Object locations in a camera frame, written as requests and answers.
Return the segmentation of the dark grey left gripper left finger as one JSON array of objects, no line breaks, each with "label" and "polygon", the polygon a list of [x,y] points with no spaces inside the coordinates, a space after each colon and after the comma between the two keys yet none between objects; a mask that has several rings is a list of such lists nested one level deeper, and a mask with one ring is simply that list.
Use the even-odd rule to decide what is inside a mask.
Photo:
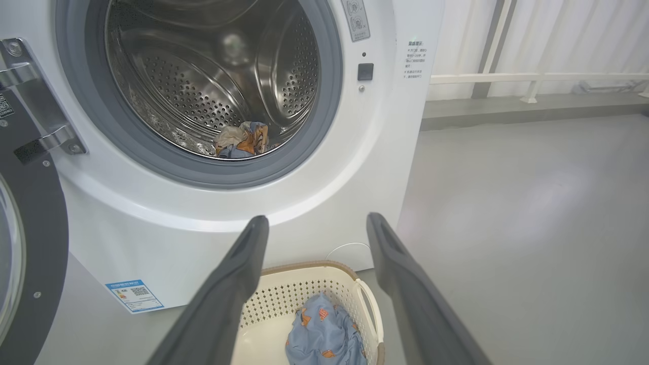
[{"label": "dark grey left gripper left finger", "polygon": [[148,360],[149,364],[229,364],[242,307],[260,281],[269,222],[253,217],[208,275]]}]

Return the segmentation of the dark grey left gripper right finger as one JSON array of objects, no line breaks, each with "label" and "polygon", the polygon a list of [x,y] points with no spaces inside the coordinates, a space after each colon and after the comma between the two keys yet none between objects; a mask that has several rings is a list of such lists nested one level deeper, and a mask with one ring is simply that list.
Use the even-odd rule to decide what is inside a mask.
[{"label": "dark grey left gripper right finger", "polygon": [[376,279],[391,298],[408,364],[490,364],[383,215],[367,216]]}]

